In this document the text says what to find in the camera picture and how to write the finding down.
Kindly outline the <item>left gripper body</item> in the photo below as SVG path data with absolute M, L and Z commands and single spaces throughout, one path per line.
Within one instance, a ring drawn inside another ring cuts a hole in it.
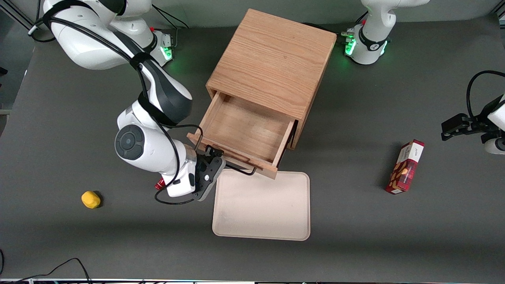
M 504 94 L 500 95 L 490 103 L 490 113 L 488 120 L 499 130 L 505 131 L 505 97 Z

